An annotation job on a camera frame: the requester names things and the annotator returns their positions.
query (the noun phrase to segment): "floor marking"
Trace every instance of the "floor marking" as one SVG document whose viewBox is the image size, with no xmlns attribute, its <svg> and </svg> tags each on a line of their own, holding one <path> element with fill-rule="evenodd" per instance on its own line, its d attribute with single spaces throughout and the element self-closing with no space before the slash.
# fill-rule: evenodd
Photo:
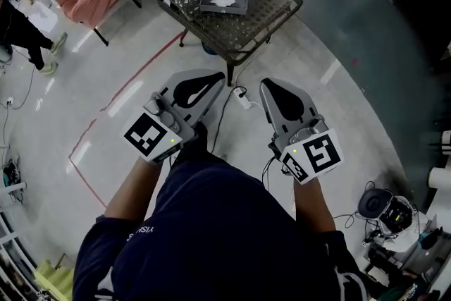
<svg viewBox="0 0 451 301">
<path fill-rule="evenodd" d="M 119 91 L 117 91 L 113 98 L 111 98 L 111 101 L 102 109 L 100 109 L 99 112 L 103 112 L 105 111 L 105 109 L 107 109 L 111 103 L 114 102 L 114 100 L 119 96 L 119 94 L 145 69 L 149 66 L 149 64 L 154 61 L 156 58 L 158 58 L 165 50 L 167 50 L 167 48 L 169 48 L 172 44 L 174 44 L 177 39 L 179 39 L 182 36 L 183 32 L 179 33 L 178 35 L 176 35 L 168 44 L 166 44 L 163 48 L 161 48 L 153 57 L 151 57 L 140 69 L 138 69 L 138 71 L 119 89 Z M 78 175 L 81 177 L 82 181 L 85 183 L 85 185 L 89 188 L 89 190 L 91 191 L 91 193 L 97 198 L 97 200 L 101 203 L 101 205 L 103 207 L 106 208 L 105 203 L 101 200 L 101 198 L 99 197 L 99 195 L 92 189 L 92 187 L 89 185 L 89 183 L 86 181 L 86 178 L 82 175 L 82 173 L 80 172 L 80 170 L 78 169 L 78 167 L 72 162 L 72 155 L 74 154 L 75 150 L 77 149 L 77 147 L 80 145 L 80 143 L 82 142 L 83 137 L 86 135 L 86 133 L 91 129 L 91 127 L 94 125 L 94 123 L 96 123 L 97 118 L 93 119 L 91 121 L 91 123 L 88 125 L 88 127 L 86 128 L 86 130 L 81 134 L 77 144 L 75 145 L 75 147 L 72 149 L 72 152 L 69 155 L 69 162 L 73 165 L 74 169 L 77 171 Z"/>
<path fill-rule="evenodd" d="M 329 69 L 324 73 L 324 75 L 321 77 L 321 83 L 326 85 L 329 83 L 329 81 L 332 79 L 335 72 L 341 67 L 341 63 L 338 59 L 334 60 L 332 64 L 330 65 Z"/>
</svg>

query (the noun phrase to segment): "power strip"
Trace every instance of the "power strip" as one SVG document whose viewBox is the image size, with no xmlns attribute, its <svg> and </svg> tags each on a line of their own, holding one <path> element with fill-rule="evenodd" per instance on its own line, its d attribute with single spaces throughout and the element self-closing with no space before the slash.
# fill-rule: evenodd
<svg viewBox="0 0 451 301">
<path fill-rule="evenodd" d="M 250 104 L 249 100 L 246 98 L 246 95 L 243 93 L 244 91 L 241 88 L 237 88 L 233 91 L 233 94 L 241 103 L 242 107 L 247 111 L 248 109 L 250 109 L 250 107 L 252 107 L 252 104 Z"/>
</svg>

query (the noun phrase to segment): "white robot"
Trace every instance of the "white robot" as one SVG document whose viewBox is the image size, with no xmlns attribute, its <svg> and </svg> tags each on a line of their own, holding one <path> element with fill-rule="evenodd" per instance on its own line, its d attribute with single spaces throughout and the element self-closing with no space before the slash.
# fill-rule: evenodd
<svg viewBox="0 0 451 301">
<path fill-rule="evenodd" d="M 194 127 L 226 83 L 222 72 L 188 70 L 172 75 L 125 124 L 121 137 L 144 159 L 160 162 L 193 141 Z M 311 97 L 282 80 L 261 81 L 260 95 L 274 128 L 269 147 L 284 173 L 301 184 L 343 162 L 334 130 L 328 129 Z"/>
</svg>

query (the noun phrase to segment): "metal table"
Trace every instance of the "metal table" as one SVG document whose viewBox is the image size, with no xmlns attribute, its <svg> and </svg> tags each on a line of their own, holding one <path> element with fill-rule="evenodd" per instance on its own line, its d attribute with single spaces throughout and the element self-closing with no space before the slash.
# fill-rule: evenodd
<svg viewBox="0 0 451 301">
<path fill-rule="evenodd" d="M 247 14 L 201 12 L 200 0 L 158 0 L 160 7 L 227 62 L 227 84 L 233 69 L 246 61 L 302 5 L 302 0 L 249 0 Z"/>
</svg>

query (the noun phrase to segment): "white sneaker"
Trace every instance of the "white sneaker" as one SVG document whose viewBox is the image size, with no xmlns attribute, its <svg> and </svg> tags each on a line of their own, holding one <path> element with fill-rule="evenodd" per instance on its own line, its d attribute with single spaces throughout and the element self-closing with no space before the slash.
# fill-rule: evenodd
<svg viewBox="0 0 451 301">
<path fill-rule="evenodd" d="M 55 70 L 58 68 L 58 63 L 55 61 L 52 61 L 50 63 L 45 63 L 44 67 L 39 70 L 41 74 L 50 75 L 55 73 Z"/>
<path fill-rule="evenodd" d="M 64 32 L 63 34 L 61 34 L 61 36 L 58 38 L 58 40 L 56 40 L 56 42 L 54 42 L 51 45 L 50 53 L 52 55 L 56 55 L 56 53 L 58 53 L 59 49 L 61 48 L 61 45 L 64 44 L 64 42 L 66 41 L 67 37 L 68 37 L 68 33 Z"/>
</svg>

